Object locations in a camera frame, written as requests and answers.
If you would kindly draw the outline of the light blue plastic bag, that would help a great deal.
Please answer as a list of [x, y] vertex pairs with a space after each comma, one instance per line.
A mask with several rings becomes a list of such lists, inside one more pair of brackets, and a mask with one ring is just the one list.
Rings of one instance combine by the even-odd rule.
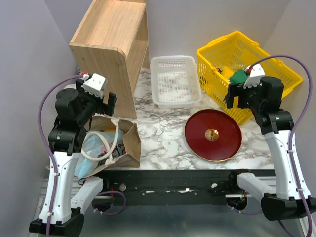
[[[108, 129], [108, 130], [105, 130], [104, 132], [100, 132], [100, 134], [109, 142], [109, 146], [111, 147], [114, 141], [115, 130]], [[124, 132], [122, 130], [119, 130], [118, 140], [112, 152], [113, 158], [117, 158], [125, 154], [123, 136], [124, 136]], [[103, 142], [96, 135], [92, 135], [91, 137], [89, 137], [83, 143], [82, 148], [92, 158], [98, 158], [107, 152], [106, 147], [104, 146]], [[103, 165], [103, 164], [105, 164], [105, 160], [94, 162], [94, 161], [90, 161], [86, 159], [83, 155], [80, 155], [80, 158], [75, 167], [74, 175], [78, 177], [79, 179], [81, 179], [84, 176], [91, 174], [94, 169], [96, 169], [98, 166]]]

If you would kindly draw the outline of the brown paper bag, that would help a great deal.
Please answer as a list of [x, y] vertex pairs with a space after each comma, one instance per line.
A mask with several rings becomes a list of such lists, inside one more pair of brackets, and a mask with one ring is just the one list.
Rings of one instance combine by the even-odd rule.
[[107, 118], [104, 116], [94, 116], [92, 119], [92, 125], [90, 128], [91, 130], [88, 133], [98, 132], [99, 136], [96, 134], [95, 135], [101, 139], [107, 151], [111, 147], [109, 146], [109, 142], [100, 134], [100, 132], [104, 132], [105, 130], [108, 130], [108, 129], [114, 129], [115, 135], [114, 135], [113, 143], [115, 143], [116, 145], [117, 140], [118, 140], [119, 130], [122, 130], [124, 132], [123, 144], [125, 147], [125, 154], [117, 158], [113, 158], [112, 155], [107, 157], [106, 159], [104, 159], [105, 164], [98, 166], [96, 169], [92, 171], [91, 174], [86, 175], [83, 178], [90, 177], [92, 175], [95, 175], [101, 172], [102, 170], [110, 169], [110, 168], [121, 168], [121, 167], [139, 168], [140, 167], [141, 139], [138, 134], [136, 123], [128, 121], [128, 120]]

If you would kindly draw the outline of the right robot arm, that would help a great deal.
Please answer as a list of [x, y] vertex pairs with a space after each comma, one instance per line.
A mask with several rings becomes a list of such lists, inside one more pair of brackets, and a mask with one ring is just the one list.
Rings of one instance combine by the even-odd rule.
[[247, 191], [260, 204], [270, 221], [303, 218], [316, 210], [316, 200], [303, 182], [296, 155], [294, 122], [290, 112], [281, 109], [284, 85], [280, 79], [263, 76], [257, 86], [245, 87], [231, 83], [225, 101], [232, 108], [238, 98], [238, 108], [250, 109], [268, 144], [276, 177], [273, 189], [249, 171], [233, 171], [227, 181], [234, 194]]

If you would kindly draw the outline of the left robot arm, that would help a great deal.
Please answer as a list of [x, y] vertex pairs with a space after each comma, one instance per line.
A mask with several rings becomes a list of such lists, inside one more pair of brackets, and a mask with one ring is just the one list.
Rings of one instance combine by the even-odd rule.
[[29, 225], [31, 233], [47, 236], [78, 237], [84, 224], [84, 213], [94, 198], [109, 191], [103, 178], [87, 178], [71, 196], [74, 172], [87, 135], [85, 125], [95, 113], [113, 115], [116, 96], [109, 93], [103, 102], [105, 79], [78, 78], [75, 88], [56, 94], [57, 117], [48, 138], [44, 138], [49, 157], [50, 173], [46, 197], [39, 218]]

